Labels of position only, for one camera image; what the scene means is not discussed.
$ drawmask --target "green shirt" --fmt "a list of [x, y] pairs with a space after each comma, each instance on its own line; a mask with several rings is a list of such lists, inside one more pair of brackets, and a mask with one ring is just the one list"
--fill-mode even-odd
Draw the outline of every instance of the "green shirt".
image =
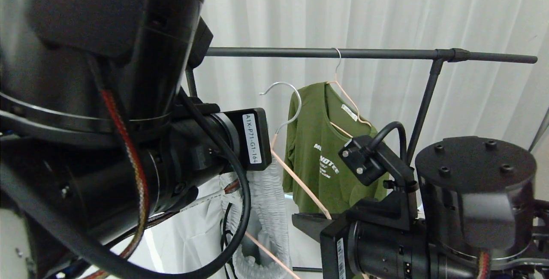
[[[355, 121], [356, 112], [349, 109], [326, 82], [301, 88], [299, 94], [302, 98], [302, 110], [296, 121], [288, 125], [284, 160], [286, 164], [330, 213], [342, 213], [364, 197], [383, 199], [386, 196], [383, 180], [388, 179], [388, 174], [368, 187], [360, 183], [338, 156], [349, 137], [331, 125], [330, 121], [352, 136], [375, 136], [376, 129]], [[288, 119], [295, 115], [297, 109], [298, 99], [294, 94], [290, 101]], [[286, 171], [283, 188], [285, 192], [293, 193], [300, 213], [320, 212], [317, 205]]]

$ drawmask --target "pink clothes hanger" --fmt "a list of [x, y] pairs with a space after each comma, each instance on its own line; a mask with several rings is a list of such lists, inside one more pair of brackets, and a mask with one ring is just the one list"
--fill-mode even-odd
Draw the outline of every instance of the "pink clothes hanger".
[[[341, 86], [341, 84], [339, 84], [339, 81], [338, 81], [338, 68], [339, 68], [339, 65], [341, 65], [341, 52], [339, 51], [338, 48], [332, 48], [332, 49], [335, 49], [336, 51], [338, 51], [338, 54], [339, 54], [339, 63], [338, 65], [335, 67], [335, 77], [334, 77], [334, 80], [333, 81], [329, 81], [329, 82], [326, 82], [326, 84], [332, 84], [332, 83], [335, 83], [337, 86], [339, 86], [339, 89], [341, 89], [341, 92], [343, 92], [343, 95], [345, 95], [345, 97], [347, 97], [347, 99], [351, 102], [351, 104], [353, 105], [353, 107], [355, 107], [355, 111], [356, 111], [356, 116], [358, 117], [358, 122], [359, 123], [365, 123], [366, 125], [368, 126], [372, 126], [372, 124], [369, 122], [369, 121], [365, 121], [365, 120], [362, 120], [360, 118], [360, 111], [359, 111], [359, 107], [357, 107], [356, 103], [351, 99], [351, 97], [349, 97], [349, 95], [347, 95], [347, 92], [345, 92], [345, 90], [343, 89], [343, 86]], [[348, 134], [347, 132], [345, 132], [343, 129], [341, 129], [340, 127], [337, 127], [335, 125], [335, 123], [332, 123], [330, 122], [333, 126], [335, 126], [337, 129], [341, 130], [343, 133], [345, 133], [347, 136], [351, 136], [350, 134]]]
[[296, 175], [296, 173], [294, 171], [292, 171], [292, 169], [284, 162], [284, 160], [282, 160], [280, 158], [280, 156], [274, 150], [276, 139], [278, 137], [278, 132], [280, 131], [280, 129], [282, 129], [284, 126], [288, 125], [292, 121], [295, 121], [298, 118], [300, 111], [302, 110], [302, 97], [299, 95], [298, 90], [290, 83], [286, 83], [286, 82], [273, 83], [273, 84], [271, 84], [271, 86], [269, 86], [269, 88], [267, 88], [266, 91], [259, 93], [259, 95], [266, 95], [266, 93], [268, 93], [271, 90], [271, 88], [273, 88], [277, 84], [287, 85], [287, 86], [291, 87], [294, 90], [294, 92], [296, 93], [296, 96], [298, 97], [298, 109], [297, 109], [296, 114], [294, 115], [294, 117], [292, 117], [288, 121], [285, 121], [284, 123], [282, 123], [282, 125], [280, 125], [277, 128], [277, 130], [274, 132], [274, 136], [273, 136], [273, 139], [271, 141], [271, 153], [273, 154], [274, 158], [278, 161], [278, 163], [280, 163], [280, 165], [284, 168], [284, 170], [286, 170], [286, 172], [288, 172], [288, 174], [290, 174], [290, 176], [292, 176], [292, 178], [296, 181], [296, 183], [298, 183], [298, 185], [314, 201], [314, 203], [318, 206], [318, 208], [320, 208], [320, 210], [326, 216], [326, 218], [331, 220], [332, 216], [330, 215], [330, 212], [328, 211], [328, 209], [322, 204], [322, 202], [320, 202], [318, 197], [316, 197], [314, 195], [314, 193], [307, 187], [307, 185]]

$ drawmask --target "white curtain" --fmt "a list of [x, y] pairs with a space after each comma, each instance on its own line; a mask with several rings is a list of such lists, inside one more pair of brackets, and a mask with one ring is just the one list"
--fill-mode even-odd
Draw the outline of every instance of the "white curtain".
[[[202, 16], [214, 33], [212, 46], [459, 47], [539, 57], [534, 65], [444, 64], [417, 150], [463, 135], [528, 148], [549, 107], [549, 0], [206, 0]], [[276, 81], [300, 88], [333, 80], [337, 62], [207, 57], [195, 70], [196, 87], [203, 101], [225, 111], [265, 108], [272, 131], [287, 119], [290, 89], [257, 93]], [[343, 60], [339, 76], [361, 115], [378, 129], [398, 120], [409, 139], [430, 66], [428, 60]], [[394, 136], [389, 144], [397, 150]], [[154, 234], [169, 272], [177, 270], [174, 234], [164, 230], [171, 228], [161, 225]]]

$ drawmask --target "clothing tag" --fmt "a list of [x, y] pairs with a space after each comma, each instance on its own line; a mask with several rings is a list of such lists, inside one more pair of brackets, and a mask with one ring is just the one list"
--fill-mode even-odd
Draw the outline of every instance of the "clothing tag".
[[345, 273], [345, 252], [343, 252], [343, 238], [338, 239], [338, 273], [339, 279], [346, 279]]
[[351, 109], [349, 109], [349, 107], [347, 105], [341, 105], [341, 109], [343, 109], [343, 111], [347, 112], [347, 114], [349, 114], [349, 116], [351, 116], [351, 118], [354, 119], [355, 121], [357, 121], [359, 119], [359, 117], [356, 116], [356, 114], [353, 113], [353, 111], [351, 111]]
[[259, 153], [259, 139], [257, 138], [257, 126], [255, 125], [255, 116], [253, 114], [243, 114], [244, 132], [246, 132], [247, 154], [250, 157], [251, 164], [262, 162]]

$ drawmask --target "hanger hook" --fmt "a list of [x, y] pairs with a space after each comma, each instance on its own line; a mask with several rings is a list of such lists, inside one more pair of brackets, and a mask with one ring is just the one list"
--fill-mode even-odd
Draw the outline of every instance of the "hanger hook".
[[288, 125], [288, 124], [291, 123], [292, 121], [295, 121], [295, 120], [298, 118], [300, 111], [302, 110], [302, 96], [299, 95], [299, 92], [298, 92], [297, 88], [295, 88], [295, 87], [294, 87], [292, 84], [290, 84], [290, 83], [286, 83], [286, 82], [275, 82], [275, 83], [271, 84], [271, 86], [269, 86], [269, 88], [267, 88], [266, 91], [260, 92], [259, 95], [260, 95], [260, 96], [266, 95], [266, 94], [271, 90], [271, 88], [275, 87], [275, 86], [278, 85], [278, 84], [287, 85], [287, 86], [291, 87], [291, 88], [294, 90], [294, 92], [296, 93], [296, 96], [298, 96], [298, 110], [296, 111], [296, 114], [294, 115], [294, 117], [288, 119], [288, 121], [285, 121], [284, 123], [282, 123], [282, 125], [280, 125], [280, 126], [277, 128], [276, 132], [274, 133], [275, 135], [278, 135], [278, 131], [280, 131], [280, 129], [282, 129], [284, 126]]
[[341, 52], [339, 51], [338, 48], [332, 48], [332, 49], [335, 49], [336, 51], [338, 51], [338, 54], [339, 54], [339, 63], [335, 67], [335, 80], [337, 81], [337, 79], [338, 79], [338, 68], [339, 68], [339, 65], [341, 65]]

